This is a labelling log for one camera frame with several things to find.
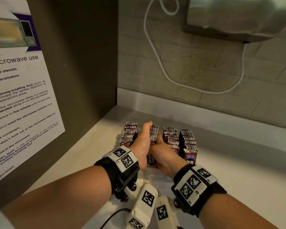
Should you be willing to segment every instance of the printed notice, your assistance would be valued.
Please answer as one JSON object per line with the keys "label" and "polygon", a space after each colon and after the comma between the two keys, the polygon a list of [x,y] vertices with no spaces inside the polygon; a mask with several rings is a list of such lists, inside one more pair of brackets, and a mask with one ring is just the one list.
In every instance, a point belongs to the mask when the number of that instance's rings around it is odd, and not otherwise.
{"label": "printed notice", "polygon": [[25,0],[0,0],[0,180],[65,131]]}

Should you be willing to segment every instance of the dark brown panel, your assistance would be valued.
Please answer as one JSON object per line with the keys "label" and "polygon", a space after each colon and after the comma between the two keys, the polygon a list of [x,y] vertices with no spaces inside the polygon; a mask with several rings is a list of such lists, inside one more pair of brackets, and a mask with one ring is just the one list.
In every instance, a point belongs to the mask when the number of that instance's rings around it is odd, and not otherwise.
{"label": "dark brown panel", "polygon": [[116,105],[118,0],[27,1],[66,131],[0,181],[0,208]]}

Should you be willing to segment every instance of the brick wall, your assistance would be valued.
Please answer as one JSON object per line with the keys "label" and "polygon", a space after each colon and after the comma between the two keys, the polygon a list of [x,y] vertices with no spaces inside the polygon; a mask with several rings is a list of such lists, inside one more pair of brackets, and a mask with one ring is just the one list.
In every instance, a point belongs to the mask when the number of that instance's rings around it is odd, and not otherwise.
{"label": "brick wall", "polygon": [[[119,0],[118,86],[286,128],[286,28],[274,39],[248,45],[245,77],[225,94],[205,94],[169,82],[143,31],[150,0]],[[164,0],[171,11],[173,0]],[[239,78],[243,44],[183,33],[184,0],[175,16],[158,0],[147,31],[168,76],[180,83],[221,91]]]}

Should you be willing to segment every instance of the stack of coffee sachets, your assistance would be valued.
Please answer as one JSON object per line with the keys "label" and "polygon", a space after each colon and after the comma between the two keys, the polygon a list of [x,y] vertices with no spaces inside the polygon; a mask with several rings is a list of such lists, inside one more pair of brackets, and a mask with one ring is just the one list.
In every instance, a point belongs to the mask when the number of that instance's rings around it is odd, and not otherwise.
{"label": "stack of coffee sachets", "polygon": [[[152,125],[149,130],[149,137],[150,137],[150,145],[155,145],[157,140],[157,135],[159,131],[159,126]],[[147,164],[150,166],[154,165],[156,160],[153,155],[147,156]]]}
{"label": "stack of coffee sachets", "polygon": [[189,129],[182,129],[179,134],[179,156],[190,164],[195,164],[198,149],[194,140],[194,135]]}
{"label": "stack of coffee sachets", "polygon": [[178,130],[176,128],[170,126],[164,127],[163,140],[176,154],[179,154],[179,139],[177,131]]}
{"label": "stack of coffee sachets", "polygon": [[137,138],[139,129],[137,128],[137,123],[126,122],[124,126],[124,131],[120,140],[120,146],[124,145],[129,147],[132,145],[134,140]]}

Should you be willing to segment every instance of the white power cord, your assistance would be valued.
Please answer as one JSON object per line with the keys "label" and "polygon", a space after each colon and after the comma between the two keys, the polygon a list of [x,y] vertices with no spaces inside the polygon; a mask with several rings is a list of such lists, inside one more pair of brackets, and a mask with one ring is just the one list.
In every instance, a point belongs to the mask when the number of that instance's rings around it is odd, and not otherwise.
{"label": "white power cord", "polygon": [[[162,1],[162,0],[159,0],[159,1],[160,1],[160,5],[161,5],[163,11],[164,11],[167,15],[173,16],[173,15],[175,15],[176,13],[178,13],[178,11],[179,11],[179,1],[178,1],[178,0],[175,0],[175,1],[176,1],[176,4],[177,4],[177,8],[176,8],[176,10],[175,10],[174,12],[169,12],[169,11],[165,8],[165,6],[164,6],[164,4],[163,4],[163,1]],[[166,77],[169,81],[171,81],[172,83],[174,83],[174,84],[176,84],[176,85],[185,87],[185,88],[190,88],[190,89],[194,89],[194,90],[199,91],[199,92],[204,92],[204,93],[209,93],[209,94],[222,94],[222,93],[228,92],[228,91],[230,91],[230,90],[236,88],[236,86],[240,84],[240,82],[242,81],[242,79],[243,79],[243,77],[244,77],[244,75],[245,75],[245,62],[244,62],[244,60],[245,60],[245,52],[246,52],[247,44],[244,45],[244,50],[243,50],[243,52],[242,52],[242,72],[241,72],[241,75],[240,75],[240,77],[239,77],[239,80],[237,81],[236,84],[234,84],[232,87],[230,87],[230,88],[227,89],[227,90],[220,91],[220,92],[211,92],[211,91],[206,91],[206,90],[202,90],[202,89],[199,89],[199,88],[195,88],[195,87],[192,87],[192,86],[188,86],[188,85],[185,85],[185,84],[181,84],[181,83],[175,82],[174,80],[170,79],[170,78],[168,77],[167,73],[165,72],[164,68],[163,68],[163,65],[162,65],[162,63],[161,63],[160,57],[159,57],[159,55],[158,55],[158,53],[157,53],[157,51],[156,51],[156,49],[155,49],[155,47],[154,47],[152,41],[150,40],[150,38],[149,38],[149,36],[148,36],[148,33],[147,33],[147,30],[146,30],[147,14],[148,14],[148,11],[149,11],[149,9],[150,9],[150,7],[151,7],[151,5],[152,5],[153,2],[154,2],[154,0],[151,0],[151,1],[150,1],[149,5],[148,5],[148,7],[147,7],[147,10],[146,10],[145,16],[144,16],[144,32],[145,32],[145,34],[146,34],[146,36],[147,36],[147,39],[148,39],[150,45],[152,46],[152,48],[153,48],[153,50],[154,50],[154,52],[155,52],[155,54],[156,54],[156,56],[157,56],[157,59],[158,59],[159,64],[160,64],[160,67],[161,67],[161,69],[162,69],[162,71],[163,71],[165,77]]]}

